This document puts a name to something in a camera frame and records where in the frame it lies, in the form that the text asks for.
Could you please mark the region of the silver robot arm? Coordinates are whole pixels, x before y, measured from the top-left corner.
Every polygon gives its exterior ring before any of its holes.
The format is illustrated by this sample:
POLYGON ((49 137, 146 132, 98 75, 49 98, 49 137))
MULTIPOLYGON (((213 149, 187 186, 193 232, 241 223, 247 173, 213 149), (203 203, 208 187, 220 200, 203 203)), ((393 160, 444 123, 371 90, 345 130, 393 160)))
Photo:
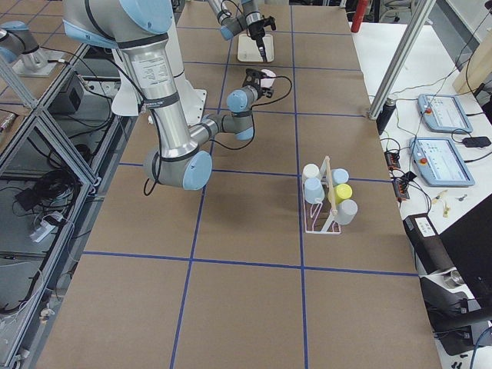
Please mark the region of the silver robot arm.
POLYGON ((148 153, 147 176, 161 185, 199 190, 212 171, 201 146, 220 133, 245 142, 254 137, 254 103, 273 95, 273 75, 247 69, 243 85, 227 97, 229 115, 211 115, 190 125, 166 50, 175 26, 170 1, 65 1, 68 37, 121 53, 122 74, 130 81, 138 108, 146 108, 158 133, 148 153))
POLYGON ((231 40, 234 36, 246 32, 250 40, 256 44, 261 60, 267 62, 267 48, 264 43, 266 37, 265 29, 270 27, 272 31, 276 30, 275 18, 262 15, 257 1, 241 1, 241 7, 231 1, 231 4, 238 10, 238 15, 233 15, 225 3, 226 1, 219 0, 208 1, 220 25, 223 39, 231 40))

